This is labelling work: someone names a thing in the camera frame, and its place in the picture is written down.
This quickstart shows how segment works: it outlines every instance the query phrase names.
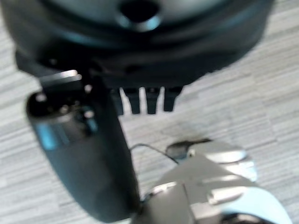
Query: black cylinder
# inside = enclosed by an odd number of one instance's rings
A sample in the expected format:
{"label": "black cylinder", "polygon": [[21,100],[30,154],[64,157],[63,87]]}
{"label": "black cylinder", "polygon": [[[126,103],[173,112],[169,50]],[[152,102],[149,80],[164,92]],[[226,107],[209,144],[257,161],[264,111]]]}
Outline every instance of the black cylinder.
{"label": "black cylinder", "polygon": [[131,217],[140,199],[130,151],[113,103],[103,93],[98,102],[60,108],[33,94],[27,115],[73,198],[95,219],[110,223]]}

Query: floor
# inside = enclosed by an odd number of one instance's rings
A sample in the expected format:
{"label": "floor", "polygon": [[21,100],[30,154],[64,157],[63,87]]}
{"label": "floor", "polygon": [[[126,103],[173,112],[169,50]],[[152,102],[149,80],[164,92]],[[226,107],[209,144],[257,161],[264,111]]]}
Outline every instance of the floor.
{"label": "floor", "polygon": [[[24,102],[39,85],[16,70],[1,20],[0,42],[0,223],[97,223],[66,192],[36,142]],[[132,116],[128,104],[125,112],[120,120],[130,146],[165,150],[178,140],[209,137],[244,147],[256,161],[259,184],[299,224],[298,0],[277,0],[263,41],[229,68],[186,87],[174,113]],[[143,155],[144,163],[155,156]]]}

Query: wire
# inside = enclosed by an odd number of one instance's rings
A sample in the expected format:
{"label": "wire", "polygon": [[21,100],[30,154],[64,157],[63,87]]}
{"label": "wire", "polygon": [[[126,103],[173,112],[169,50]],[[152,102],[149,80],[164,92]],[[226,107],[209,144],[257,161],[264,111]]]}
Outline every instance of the wire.
{"label": "wire", "polygon": [[178,164],[178,161],[176,161],[175,159],[173,159],[172,157],[170,157],[169,155],[167,155],[166,153],[164,152],[161,152],[159,149],[153,147],[153,146],[150,146],[150,145],[147,145],[147,144],[143,144],[143,143],[139,143],[139,144],[136,144],[136,145],[133,145],[131,148],[130,148],[130,151],[134,150],[135,148],[137,147],[140,147],[140,146],[143,146],[143,147],[148,147],[164,156],[166,156],[168,159],[172,160],[174,163]]}

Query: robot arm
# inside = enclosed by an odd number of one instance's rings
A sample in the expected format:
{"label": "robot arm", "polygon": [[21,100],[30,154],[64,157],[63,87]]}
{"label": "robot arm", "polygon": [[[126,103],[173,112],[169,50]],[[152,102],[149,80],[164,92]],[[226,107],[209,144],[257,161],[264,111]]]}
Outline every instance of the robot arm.
{"label": "robot arm", "polygon": [[[185,85],[255,46],[272,5],[273,0],[1,0],[18,68],[43,88],[28,100],[28,119],[82,208],[104,222],[133,217],[133,224],[291,223],[269,193],[205,157],[167,173],[141,204],[114,108],[122,114],[123,88],[132,112],[139,113],[139,88],[145,87],[148,113],[155,113],[164,87],[164,110],[172,111]],[[264,200],[249,200],[256,195]],[[263,214],[250,209],[255,203]],[[277,205],[280,218],[268,216],[268,203]]]}

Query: circular hole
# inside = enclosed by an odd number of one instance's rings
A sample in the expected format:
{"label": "circular hole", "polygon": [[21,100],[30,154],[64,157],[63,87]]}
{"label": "circular hole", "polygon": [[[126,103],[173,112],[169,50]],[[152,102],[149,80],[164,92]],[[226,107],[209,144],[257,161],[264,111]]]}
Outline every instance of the circular hole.
{"label": "circular hole", "polygon": [[120,11],[131,22],[141,23],[157,15],[159,6],[148,0],[132,0],[122,3]]}

